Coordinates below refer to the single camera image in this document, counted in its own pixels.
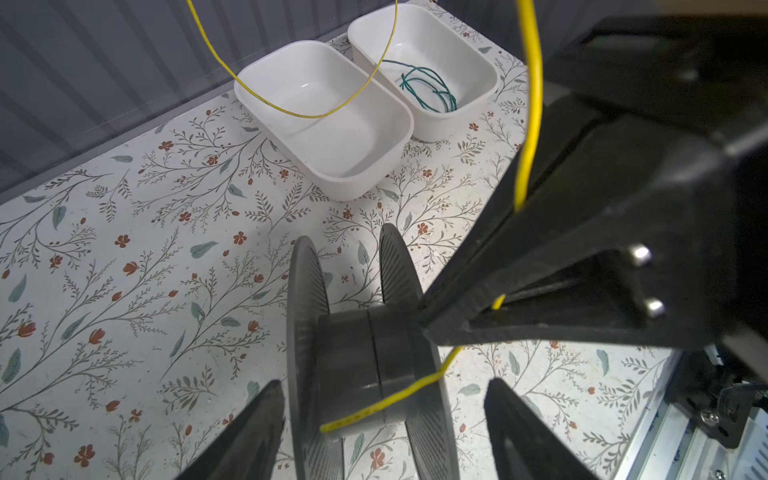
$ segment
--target green wire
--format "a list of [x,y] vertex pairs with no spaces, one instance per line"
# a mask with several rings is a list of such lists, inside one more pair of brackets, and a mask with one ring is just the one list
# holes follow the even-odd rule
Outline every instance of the green wire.
[[[421,105],[422,108],[424,108],[425,110],[434,111],[435,113],[438,113],[438,114],[448,113],[456,110],[457,108],[456,98],[453,96],[450,89],[448,88],[448,85],[445,84],[442,77],[440,77],[440,74],[438,74],[436,71],[427,67],[416,67],[415,65],[409,65],[407,63],[402,63],[401,61],[394,61],[394,60],[384,60],[384,61],[387,63],[393,63],[393,64],[401,65],[403,67],[408,67],[411,69],[407,74],[400,74],[401,83],[399,87],[402,90],[407,90],[411,95],[413,95],[416,101],[419,103],[419,105]],[[435,83],[437,83],[439,87],[442,88],[442,90],[438,89],[438,87],[436,87],[429,80],[425,80],[424,78],[416,77],[416,76],[411,77],[411,74],[414,74],[415,72],[424,74],[426,77],[429,78],[429,80],[432,80]],[[421,97],[419,97],[418,94],[416,94],[416,91],[411,86],[411,82],[414,82],[414,81],[421,82],[427,85],[428,87],[430,87],[432,89],[432,93],[437,95],[440,101],[442,102],[444,111],[437,111],[436,109],[432,108],[429,104],[427,104],[424,100],[422,100]]]

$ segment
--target red flower print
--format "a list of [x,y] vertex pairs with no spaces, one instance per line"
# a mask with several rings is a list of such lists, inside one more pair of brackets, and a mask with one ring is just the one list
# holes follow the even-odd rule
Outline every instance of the red flower print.
[[32,333],[34,333],[34,332],[35,332],[35,330],[36,330],[36,328],[35,328],[35,322],[30,322],[30,323],[24,323],[24,322],[22,322],[22,325],[21,325],[21,326],[18,328],[18,335],[19,335],[19,336],[20,336],[22,339],[25,339],[25,338],[27,338],[28,336],[31,336],[31,335],[32,335]]
[[120,245],[120,248],[125,248],[126,243],[130,242],[131,239],[128,238],[128,235],[120,235],[118,239],[114,242],[115,245]]
[[373,462],[371,462],[371,470],[376,470],[378,467],[384,466],[384,452],[382,452],[382,449],[376,449],[375,452],[371,452],[371,458],[373,458]]
[[123,271],[125,272],[125,276],[128,276],[136,273],[136,270],[138,270],[138,268],[139,268],[138,263],[130,262],[125,264],[125,266],[123,267]]
[[91,343],[91,345],[98,345],[101,343],[102,337],[104,337],[104,334],[106,332],[102,329],[96,329],[93,332],[91,332],[91,336],[88,337],[88,342]]
[[90,463],[88,460],[94,458],[96,452],[94,452],[94,446],[89,443],[88,446],[83,445],[80,447],[80,452],[74,457],[74,463],[79,463],[82,468],[85,468]]

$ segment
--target cable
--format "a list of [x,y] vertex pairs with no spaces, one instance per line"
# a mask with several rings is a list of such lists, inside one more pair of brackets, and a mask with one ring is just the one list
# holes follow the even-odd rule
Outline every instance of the cable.
[[[525,137],[525,145],[520,155],[518,163],[517,177],[515,178],[515,212],[519,211],[525,204],[525,198],[528,196],[528,179],[531,177],[531,166],[533,165],[536,147],[538,145],[538,135],[541,131],[541,110],[542,97],[544,90],[544,63],[541,59],[541,43],[538,37],[538,26],[536,25],[536,13],[533,7],[533,0],[518,0],[518,12],[520,16],[520,30],[525,47],[525,59],[528,61],[528,131]],[[498,310],[502,307],[506,295],[497,298],[491,308]],[[380,402],[374,403],[370,407],[359,410],[343,419],[329,422],[320,426],[322,433],[332,432],[333,430],[357,423],[365,417],[380,412],[386,407],[393,405],[400,400],[406,399],[414,393],[423,389],[427,385],[438,382],[459,352],[464,347],[457,346],[448,354],[440,370],[417,380],[407,389],[394,393]]]
[[541,109],[544,103],[544,61],[541,59],[541,42],[538,38],[536,12],[533,0],[518,0],[520,32],[528,63],[528,132],[520,154],[518,174],[515,178],[515,212],[519,212],[528,196],[528,179],[536,155],[538,134],[541,131]]
[[[408,68],[411,69],[411,71],[409,71],[406,74],[400,74],[400,78],[402,79],[402,82],[400,83],[400,88],[402,90],[407,90],[411,95],[413,95],[416,98],[416,101],[419,103],[419,105],[421,105],[422,108],[424,108],[425,110],[434,111],[437,114],[439,114],[439,113],[449,113],[449,112],[452,112],[452,111],[456,110],[456,108],[457,108],[457,106],[456,106],[456,98],[451,93],[451,90],[448,88],[448,85],[445,84],[445,82],[443,81],[442,77],[436,71],[432,70],[431,68],[427,68],[427,67],[416,67],[415,65],[409,65],[407,63],[402,63],[401,61],[385,60],[384,62],[386,62],[386,63],[393,63],[393,64],[396,64],[396,65],[401,65],[403,67],[408,67]],[[410,75],[412,73],[414,73],[414,72],[423,73],[424,75],[429,77],[430,80],[437,82],[440,85],[440,87],[443,88],[443,91],[438,90],[435,87],[435,85],[433,85],[431,82],[425,80],[424,78],[419,78],[419,77],[409,78]],[[427,85],[428,87],[430,87],[432,89],[432,93],[436,94],[438,96],[438,98],[440,98],[440,101],[442,102],[442,106],[445,108],[445,112],[437,111],[436,109],[430,107],[425,101],[423,101],[421,99],[421,97],[419,97],[419,95],[416,94],[416,90],[414,90],[414,88],[411,86],[410,82],[412,82],[412,81],[419,81],[419,82]],[[447,95],[448,96],[448,103],[445,103],[445,99],[443,98],[443,95]]]
[[400,390],[397,393],[393,393],[392,395],[388,396],[384,400],[376,402],[373,405],[369,407],[365,407],[362,410],[358,410],[357,412],[354,412],[352,415],[346,416],[343,419],[336,420],[335,422],[329,422],[324,425],[321,425],[320,431],[322,433],[328,433],[328,432],[332,432],[333,430],[346,427],[347,425],[352,425],[353,423],[357,423],[360,420],[364,419],[365,417],[370,417],[374,413],[381,412],[383,409],[387,408],[388,406],[393,405],[399,402],[400,400],[404,400],[410,397],[411,395],[423,389],[427,385],[431,385],[435,382],[438,382],[448,371],[448,368],[451,366],[451,363],[456,358],[458,353],[461,352],[463,349],[464,349],[463,346],[454,347],[453,350],[451,350],[451,352],[445,358],[445,361],[442,363],[440,370],[438,370],[437,372],[431,375],[427,375],[426,377],[423,377],[419,380],[416,380],[416,382],[411,384],[411,386],[408,387],[407,389]]
[[240,80],[237,77],[237,75],[235,75],[235,72],[233,72],[232,69],[229,68],[229,66],[226,63],[224,63],[224,60],[222,60],[221,57],[219,57],[219,54],[216,53],[214,46],[210,44],[210,40],[208,40],[208,35],[205,35],[205,29],[203,28],[203,24],[200,23],[200,17],[197,16],[197,11],[194,9],[194,5],[192,5],[192,0],[187,0],[187,6],[190,8],[190,12],[192,12],[192,17],[194,18],[194,22],[197,24],[197,29],[200,30],[200,35],[203,37],[203,40],[205,41],[205,45],[208,45],[208,49],[210,50],[210,53],[214,54],[214,57],[221,64],[221,66],[224,67],[224,70],[228,71],[229,74],[232,75],[232,78],[234,78],[235,81],[239,83],[241,87],[245,88],[245,90],[251,95],[253,95],[254,97],[258,98],[265,104],[271,106],[275,110],[279,110],[279,111],[282,111],[284,114],[292,115],[294,117],[299,117],[299,118],[323,118],[323,117],[327,117],[332,113],[336,113],[337,111],[345,107],[349,102],[351,102],[353,98],[356,97],[365,87],[367,87],[368,84],[371,83],[371,80],[373,79],[373,75],[375,75],[376,72],[379,71],[379,67],[384,61],[384,56],[386,55],[386,52],[389,50],[389,45],[392,43],[392,37],[395,36],[395,27],[397,26],[397,0],[395,0],[395,21],[392,23],[392,33],[389,34],[389,41],[386,42],[386,48],[384,48],[384,53],[382,53],[382,57],[381,59],[379,59],[379,63],[376,64],[376,68],[373,69],[373,73],[371,73],[371,75],[368,77],[368,80],[366,80],[366,83],[364,83],[362,87],[360,87],[360,89],[356,91],[353,96],[349,97],[347,101],[345,101],[338,107],[334,108],[333,110],[329,111],[328,113],[322,114],[322,115],[303,115],[303,114],[294,113],[292,111],[288,111],[285,108],[278,107],[274,103],[262,98],[255,91],[248,88],[248,85],[244,84],[243,81]]

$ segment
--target gray wall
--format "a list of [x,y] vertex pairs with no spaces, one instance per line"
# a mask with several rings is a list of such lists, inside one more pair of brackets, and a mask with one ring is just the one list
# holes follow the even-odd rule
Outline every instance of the gray wall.
[[[196,0],[238,71],[384,0]],[[0,3],[0,191],[230,80],[184,0]]]

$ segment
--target floral tablecloth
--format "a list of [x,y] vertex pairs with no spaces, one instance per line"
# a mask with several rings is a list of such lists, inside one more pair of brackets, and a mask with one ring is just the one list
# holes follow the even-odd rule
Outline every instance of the floral tablecloth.
[[[496,64],[503,88],[462,134],[411,140],[358,200],[329,201],[229,92],[0,207],[2,478],[173,478],[189,465],[286,378],[301,235],[319,250],[332,310],[381,300],[385,222],[432,282],[523,141],[528,86],[521,61],[421,3]],[[346,36],[331,44],[351,56]],[[609,478],[668,353],[471,346],[446,379],[462,478],[495,477],[482,409],[494,376]],[[346,447],[346,478],[416,477],[402,426]],[[294,469],[286,427],[273,477]]]

